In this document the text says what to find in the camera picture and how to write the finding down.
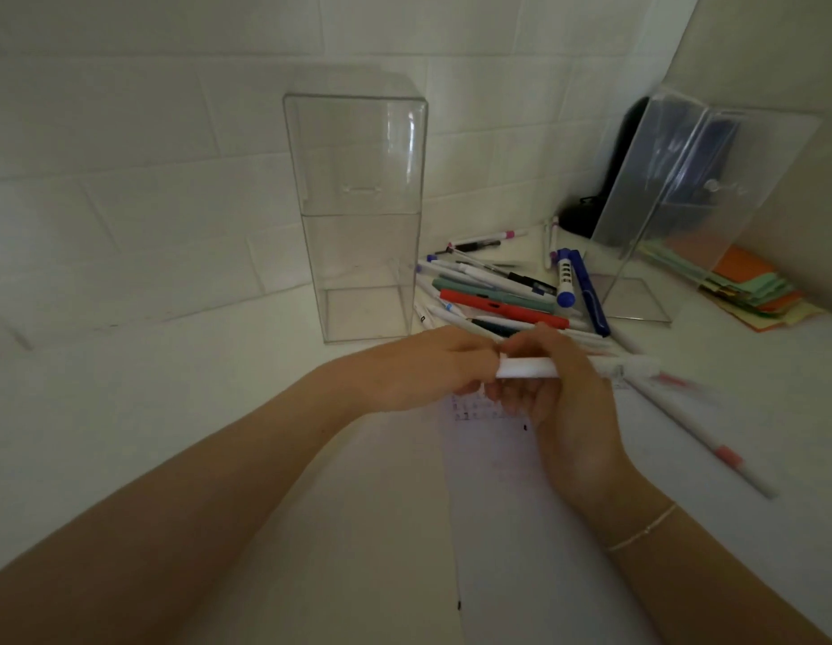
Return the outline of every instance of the bracelet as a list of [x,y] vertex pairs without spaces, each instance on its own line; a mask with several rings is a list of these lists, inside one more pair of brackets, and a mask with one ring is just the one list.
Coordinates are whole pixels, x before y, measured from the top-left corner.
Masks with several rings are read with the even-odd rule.
[[645,528],[643,528],[642,530],[638,531],[638,532],[637,532],[636,534],[634,534],[632,537],[630,537],[630,538],[626,538],[626,539],[625,539],[624,541],[622,541],[621,543],[616,543],[615,545],[613,545],[613,546],[611,546],[611,547],[607,548],[607,552],[608,552],[609,554],[613,554],[613,553],[614,553],[614,552],[616,552],[617,550],[621,550],[622,548],[626,547],[627,545],[630,545],[631,543],[635,542],[638,538],[643,538],[643,537],[645,537],[645,536],[648,536],[648,535],[649,535],[649,532],[651,532],[651,531],[652,531],[652,530],[654,530],[656,527],[658,527],[658,525],[660,525],[661,523],[663,523],[663,522],[666,520],[667,516],[669,516],[672,512],[674,512],[674,511],[676,510],[676,507],[677,507],[677,504],[674,502],[672,505],[670,505],[670,506],[669,506],[669,508],[667,509],[667,511],[665,511],[665,512],[664,512],[664,513],[662,513],[660,516],[658,516],[658,518],[657,518],[657,519],[655,519],[655,520],[651,521],[651,522],[650,522],[650,523],[649,523],[649,524],[648,524]]

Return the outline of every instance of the white desk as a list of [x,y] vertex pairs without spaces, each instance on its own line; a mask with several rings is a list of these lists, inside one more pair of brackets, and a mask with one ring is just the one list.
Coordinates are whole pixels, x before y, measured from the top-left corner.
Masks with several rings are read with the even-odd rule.
[[[539,259],[540,237],[504,251]],[[777,451],[809,528],[832,524],[832,317],[756,335],[695,297],[671,328],[623,324],[666,368],[796,416],[737,437]],[[0,566],[361,347],[322,345],[304,286],[0,365]],[[342,462],[356,439],[367,455]],[[301,478],[185,641],[463,642],[447,502],[434,431],[352,426]],[[832,525],[819,533],[832,547]]]

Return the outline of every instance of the blue pen cap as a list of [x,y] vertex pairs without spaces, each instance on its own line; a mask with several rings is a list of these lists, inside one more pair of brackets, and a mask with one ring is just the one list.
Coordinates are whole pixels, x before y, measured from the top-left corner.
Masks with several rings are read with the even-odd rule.
[[559,303],[561,308],[571,308],[574,301],[573,292],[560,292],[560,295],[556,298],[556,303]]

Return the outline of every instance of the blue marker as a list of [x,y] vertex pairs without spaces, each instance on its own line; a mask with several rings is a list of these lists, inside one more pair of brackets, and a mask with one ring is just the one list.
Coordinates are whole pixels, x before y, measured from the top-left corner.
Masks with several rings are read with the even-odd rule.
[[610,326],[607,324],[607,317],[604,316],[601,303],[598,302],[598,294],[595,293],[595,288],[592,287],[592,281],[589,280],[589,273],[586,271],[586,267],[583,266],[583,258],[580,257],[580,251],[576,248],[572,249],[568,254],[568,259],[572,261],[574,273],[577,274],[580,292],[583,294],[586,309],[589,310],[592,327],[602,337],[609,337]]
[[572,261],[568,258],[571,252],[561,248],[556,254],[556,266],[560,270],[560,293],[556,295],[556,303],[561,308],[571,308],[574,305],[574,278],[572,277]]

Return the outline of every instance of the clear acrylic box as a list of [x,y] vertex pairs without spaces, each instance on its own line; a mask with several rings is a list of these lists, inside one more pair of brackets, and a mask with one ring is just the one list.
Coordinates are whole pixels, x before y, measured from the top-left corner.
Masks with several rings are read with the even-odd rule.
[[819,124],[658,88],[584,257],[604,314],[674,321]]
[[400,74],[318,81],[283,104],[324,341],[409,335],[428,103]]

